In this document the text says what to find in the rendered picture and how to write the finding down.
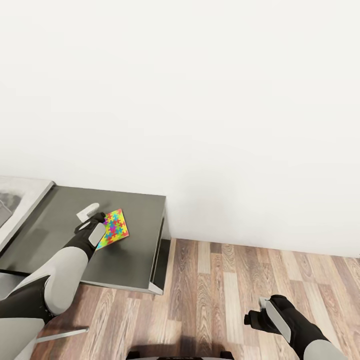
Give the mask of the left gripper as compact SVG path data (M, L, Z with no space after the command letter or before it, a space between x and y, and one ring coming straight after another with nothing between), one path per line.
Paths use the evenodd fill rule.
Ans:
M81 225L79 225L76 229L75 232L79 233L79 229L81 228L81 226L83 226L84 224L86 224L88 221L95 221L97 223L104 223L106 214L104 212L98 212L97 214L95 214L94 216L92 216L89 220L87 220L86 222L83 222Z

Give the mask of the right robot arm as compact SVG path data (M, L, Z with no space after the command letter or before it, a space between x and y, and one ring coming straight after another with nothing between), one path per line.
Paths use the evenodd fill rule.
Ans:
M320 328L311 323L284 295L259 297L260 311L250 310L244 324L253 329L283 335L300 360L350 360Z

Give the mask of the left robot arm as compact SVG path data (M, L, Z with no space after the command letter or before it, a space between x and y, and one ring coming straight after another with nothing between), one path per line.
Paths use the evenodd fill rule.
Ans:
M0 301L0 360L16 357L73 303L84 270L107 230L106 214L94 203L78 213L75 236L49 261Z

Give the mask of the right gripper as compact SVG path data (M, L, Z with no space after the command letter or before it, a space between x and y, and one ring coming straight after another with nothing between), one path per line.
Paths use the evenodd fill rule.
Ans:
M244 317L244 324L251 325L253 329L265 331L268 333L274 333L281 335L282 333L278 330L271 328L265 321L262 311L250 310Z

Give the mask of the jigsaw puzzle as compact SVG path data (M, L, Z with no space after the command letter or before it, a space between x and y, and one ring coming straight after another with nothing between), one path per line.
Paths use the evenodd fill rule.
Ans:
M96 251L129 236L122 209L106 214L104 219L105 222L103 224L106 228L106 233L100 241Z

